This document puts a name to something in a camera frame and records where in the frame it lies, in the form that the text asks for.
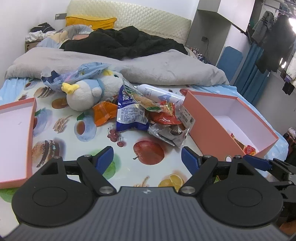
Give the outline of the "black white snack packet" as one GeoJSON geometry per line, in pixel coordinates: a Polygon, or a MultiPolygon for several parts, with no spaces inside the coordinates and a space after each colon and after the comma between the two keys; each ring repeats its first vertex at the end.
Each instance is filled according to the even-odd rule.
{"type": "Polygon", "coordinates": [[[178,148],[184,144],[188,132],[189,128],[185,128],[183,125],[161,125],[155,123],[148,128],[150,135],[178,148]]]}

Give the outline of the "orange snack packet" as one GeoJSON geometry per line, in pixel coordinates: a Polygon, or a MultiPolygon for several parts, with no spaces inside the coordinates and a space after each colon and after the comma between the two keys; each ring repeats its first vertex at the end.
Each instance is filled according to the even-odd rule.
{"type": "Polygon", "coordinates": [[[102,101],[96,104],[92,109],[96,126],[101,126],[108,120],[117,116],[117,105],[112,102],[102,101]]]}

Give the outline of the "red snack packet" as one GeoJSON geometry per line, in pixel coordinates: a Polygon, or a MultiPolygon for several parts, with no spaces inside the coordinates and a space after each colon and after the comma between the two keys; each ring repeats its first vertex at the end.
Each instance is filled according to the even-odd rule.
{"type": "Polygon", "coordinates": [[[174,115],[170,115],[165,112],[149,112],[150,119],[161,125],[180,125],[182,122],[178,120],[174,115]]]}

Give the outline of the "blue white snack bag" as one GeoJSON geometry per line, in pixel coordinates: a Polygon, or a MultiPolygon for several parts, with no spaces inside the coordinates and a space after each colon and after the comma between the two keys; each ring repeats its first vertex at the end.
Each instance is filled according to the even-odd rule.
{"type": "Polygon", "coordinates": [[[149,121],[145,116],[144,107],[136,103],[122,86],[118,94],[116,130],[122,132],[131,128],[147,131],[149,121]]]}

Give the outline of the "green bordered snack bag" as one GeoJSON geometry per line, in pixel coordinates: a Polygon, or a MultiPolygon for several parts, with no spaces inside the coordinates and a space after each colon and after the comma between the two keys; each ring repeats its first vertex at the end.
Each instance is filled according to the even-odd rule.
{"type": "Polygon", "coordinates": [[[130,82],[123,78],[123,87],[125,92],[139,105],[145,108],[147,111],[161,112],[160,105],[140,93],[130,82]]]}

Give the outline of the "clear bag of red candies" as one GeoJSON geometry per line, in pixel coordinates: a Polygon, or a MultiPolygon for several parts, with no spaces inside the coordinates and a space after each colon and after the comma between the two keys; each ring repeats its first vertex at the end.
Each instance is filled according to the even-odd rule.
{"type": "Polygon", "coordinates": [[[191,129],[195,123],[195,119],[189,113],[189,111],[183,106],[166,101],[160,102],[162,112],[174,115],[178,120],[182,122],[185,128],[191,129]]]}

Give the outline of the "pink cardboard box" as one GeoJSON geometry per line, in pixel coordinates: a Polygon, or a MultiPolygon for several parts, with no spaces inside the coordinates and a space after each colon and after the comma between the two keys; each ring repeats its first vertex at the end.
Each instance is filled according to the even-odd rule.
{"type": "Polygon", "coordinates": [[[278,141],[271,127],[234,96],[188,91],[180,118],[200,151],[220,161],[244,156],[241,146],[253,147],[262,158],[278,141]]]}

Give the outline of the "white blue plush duck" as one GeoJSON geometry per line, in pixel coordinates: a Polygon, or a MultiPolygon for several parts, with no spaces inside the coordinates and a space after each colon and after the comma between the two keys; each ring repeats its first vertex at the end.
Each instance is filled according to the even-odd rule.
{"type": "Polygon", "coordinates": [[[105,69],[73,84],[64,82],[61,90],[66,93],[67,104],[71,109],[85,111],[100,101],[116,96],[123,80],[121,73],[105,69]]]}

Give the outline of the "white spray bottle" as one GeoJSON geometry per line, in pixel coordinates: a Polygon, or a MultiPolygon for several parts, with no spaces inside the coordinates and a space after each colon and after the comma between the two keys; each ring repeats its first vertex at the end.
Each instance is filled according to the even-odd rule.
{"type": "Polygon", "coordinates": [[[163,90],[158,87],[154,87],[148,84],[141,84],[135,86],[135,88],[146,98],[153,100],[154,102],[166,101],[169,103],[174,103],[182,105],[185,98],[181,95],[163,90]]]}

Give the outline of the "blue curtain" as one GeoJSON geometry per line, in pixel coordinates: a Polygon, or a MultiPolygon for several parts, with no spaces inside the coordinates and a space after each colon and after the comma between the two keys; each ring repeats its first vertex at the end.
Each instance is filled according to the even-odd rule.
{"type": "Polygon", "coordinates": [[[253,43],[249,49],[244,64],[234,82],[237,91],[253,106],[257,104],[267,85],[269,72],[261,73],[256,66],[263,49],[253,43]]]}

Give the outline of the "blue patterned plastic bag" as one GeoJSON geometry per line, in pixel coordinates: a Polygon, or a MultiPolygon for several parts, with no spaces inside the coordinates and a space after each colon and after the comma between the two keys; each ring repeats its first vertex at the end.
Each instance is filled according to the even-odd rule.
{"type": "Polygon", "coordinates": [[[55,91],[62,91],[62,84],[78,84],[79,81],[85,81],[91,89],[100,87],[104,90],[102,77],[103,71],[110,65],[101,62],[91,62],[81,65],[77,70],[59,74],[49,67],[46,67],[41,73],[43,83],[55,91]]]}

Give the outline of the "pink box lid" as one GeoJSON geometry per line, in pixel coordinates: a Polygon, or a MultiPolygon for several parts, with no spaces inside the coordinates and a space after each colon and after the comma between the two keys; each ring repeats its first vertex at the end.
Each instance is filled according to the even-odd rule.
{"type": "Polygon", "coordinates": [[[1,189],[22,186],[32,176],[36,99],[1,106],[1,189]]]}

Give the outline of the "grey blanket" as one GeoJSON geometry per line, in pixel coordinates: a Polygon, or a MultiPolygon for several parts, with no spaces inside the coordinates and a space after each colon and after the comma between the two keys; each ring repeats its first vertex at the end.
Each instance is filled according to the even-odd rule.
{"type": "Polygon", "coordinates": [[[46,67],[63,74],[91,62],[109,64],[112,69],[119,70],[131,83],[167,86],[229,84],[222,70],[177,50],[134,59],[117,60],[61,49],[36,47],[12,63],[6,71],[6,78],[39,79],[42,70],[46,67]]]}

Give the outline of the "blue chair back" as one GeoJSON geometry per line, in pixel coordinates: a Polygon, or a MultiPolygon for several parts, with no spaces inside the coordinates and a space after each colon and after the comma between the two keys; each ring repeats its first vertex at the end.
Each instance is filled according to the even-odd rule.
{"type": "Polygon", "coordinates": [[[240,51],[231,46],[227,46],[225,47],[216,67],[223,70],[228,81],[230,82],[233,79],[242,60],[243,54],[240,51]]]}

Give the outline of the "black jacket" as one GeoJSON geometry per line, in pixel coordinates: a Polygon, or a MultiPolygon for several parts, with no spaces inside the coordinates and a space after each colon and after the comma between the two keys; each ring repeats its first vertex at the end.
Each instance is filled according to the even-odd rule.
{"type": "Polygon", "coordinates": [[[187,55],[183,44],[173,39],[149,35],[134,26],[114,29],[97,29],[80,40],[67,40],[61,45],[64,51],[105,56],[117,60],[144,57],[171,49],[187,55]]]}

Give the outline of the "hanging dark clothes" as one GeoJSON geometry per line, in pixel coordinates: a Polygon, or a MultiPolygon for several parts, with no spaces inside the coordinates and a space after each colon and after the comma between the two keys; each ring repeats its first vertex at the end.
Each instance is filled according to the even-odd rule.
{"type": "Polygon", "coordinates": [[[295,41],[295,33],[289,23],[289,17],[279,15],[277,18],[270,11],[265,11],[253,27],[251,36],[260,56],[255,62],[257,68],[256,88],[261,94],[265,88],[268,74],[277,72],[280,64],[287,61],[295,41]]]}

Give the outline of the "cartoon print pillow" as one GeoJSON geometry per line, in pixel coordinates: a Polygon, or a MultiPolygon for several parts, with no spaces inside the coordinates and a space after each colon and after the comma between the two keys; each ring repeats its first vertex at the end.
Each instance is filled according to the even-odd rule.
{"type": "Polygon", "coordinates": [[[88,37],[91,32],[93,32],[93,30],[86,25],[70,25],[46,37],[37,44],[37,47],[59,49],[67,40],[81,40],[88,37]]]}

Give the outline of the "yellow pillow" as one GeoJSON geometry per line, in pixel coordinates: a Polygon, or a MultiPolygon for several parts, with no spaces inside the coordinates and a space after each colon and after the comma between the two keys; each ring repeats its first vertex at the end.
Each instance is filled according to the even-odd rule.
{"type": "Polygon", "coordinates": [[[92,30],[97,29],[112,29],[115,25],[117,18],[100,18],[93,16],[67,16],[66,17],[66,26],[70,25],[86,25],[92,30]]]}

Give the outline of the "pile of clothes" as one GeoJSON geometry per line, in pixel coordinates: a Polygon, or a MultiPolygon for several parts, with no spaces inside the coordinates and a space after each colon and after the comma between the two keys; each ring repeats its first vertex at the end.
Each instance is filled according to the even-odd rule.
{"type": "Polygon", "coordinates": [[[31,28],[28,34],[25,36],[26,42],[41,41],[48,36],[56,33],[56,30],[47,22],[39,24],[31,28]]]}

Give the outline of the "cream padded headboard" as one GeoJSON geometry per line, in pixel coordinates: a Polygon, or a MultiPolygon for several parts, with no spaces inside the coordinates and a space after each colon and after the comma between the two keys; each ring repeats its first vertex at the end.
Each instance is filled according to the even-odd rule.
{"type": "Polygon", "coordinates": [[[70,1],[67,16],[117,18],[114,29],[134,26],[140,31],[185,44],[191,20],[159,9],[115,1],[70,1]]]}

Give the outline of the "grey wall shelf unit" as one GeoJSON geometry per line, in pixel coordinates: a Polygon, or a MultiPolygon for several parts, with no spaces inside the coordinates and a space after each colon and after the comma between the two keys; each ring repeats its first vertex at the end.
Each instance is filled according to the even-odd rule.
{"type": "Polygon", "coordinates": [[[232,27],[245,32],[255,1],[199,1],[186,46],[216,65],[232,27]]]}

